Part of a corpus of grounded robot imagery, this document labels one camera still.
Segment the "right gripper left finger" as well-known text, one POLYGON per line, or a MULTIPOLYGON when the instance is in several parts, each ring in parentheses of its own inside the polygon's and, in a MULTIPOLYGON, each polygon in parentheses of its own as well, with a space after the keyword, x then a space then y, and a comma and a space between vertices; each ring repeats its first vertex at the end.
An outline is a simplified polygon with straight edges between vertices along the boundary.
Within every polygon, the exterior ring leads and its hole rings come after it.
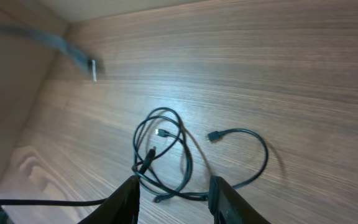
POLYGON ((80 223, 87 224, 135 224, 140 210, 140 180, 130 176, 119 188, 102 202, 81 202, 82 206, 99 207, 80 223))

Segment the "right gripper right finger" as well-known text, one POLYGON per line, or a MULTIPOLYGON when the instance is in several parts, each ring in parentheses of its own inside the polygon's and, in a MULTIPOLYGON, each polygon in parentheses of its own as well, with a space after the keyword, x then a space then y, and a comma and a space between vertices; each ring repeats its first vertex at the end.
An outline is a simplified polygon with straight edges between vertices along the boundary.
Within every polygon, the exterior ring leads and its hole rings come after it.
POLYGON ((209 181, 208 208, 214 224, 269 224, 222 177, 211 176, 209 181))

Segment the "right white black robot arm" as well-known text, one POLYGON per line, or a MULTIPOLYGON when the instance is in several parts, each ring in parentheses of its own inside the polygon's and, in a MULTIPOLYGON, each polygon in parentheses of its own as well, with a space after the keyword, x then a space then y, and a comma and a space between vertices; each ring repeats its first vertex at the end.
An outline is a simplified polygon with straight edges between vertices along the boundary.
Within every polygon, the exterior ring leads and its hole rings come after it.
MULTIPOLYGON (((108 198, 87 201, 60 200, 0 200, 10 206, 58 206, 87 207, 96 205, 97 209, 80 221, 81 223, 137 223, 140 211, 140 180, 129 177, 108 198)), ((217 224, 263 224, 269 221, 259 214, 222 177, 212 176, 209 182, 208 208, 217 224)), ((0 215, 0 223, 6 219, 0 215)))

